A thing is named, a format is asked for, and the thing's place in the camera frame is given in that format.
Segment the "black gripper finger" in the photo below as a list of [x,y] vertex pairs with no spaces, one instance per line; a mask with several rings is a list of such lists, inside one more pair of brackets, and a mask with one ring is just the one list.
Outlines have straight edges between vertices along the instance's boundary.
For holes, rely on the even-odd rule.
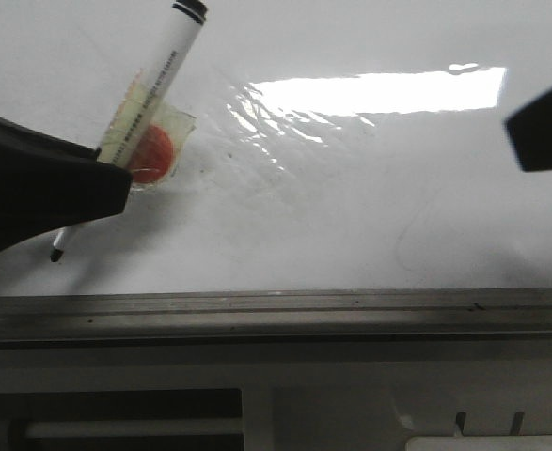
[[132,176],[97,154],[0,117],[0,252],[123,212]]
[[522,171],[552,171],[552,88],[512,113],[504,126]]

